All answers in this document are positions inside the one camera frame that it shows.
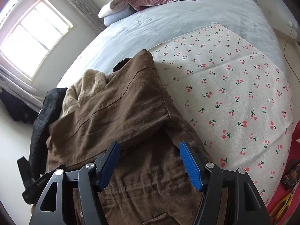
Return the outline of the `person's left hand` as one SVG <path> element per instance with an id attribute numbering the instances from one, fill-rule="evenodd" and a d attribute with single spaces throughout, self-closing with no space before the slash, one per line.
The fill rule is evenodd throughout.
<path id="1" fill-rule="evenodd" d="M 33 205 L 33 206 L 31 207 L 31 214 L 34 213 L 35 208 L 36 208 L 36 205 Z"/>

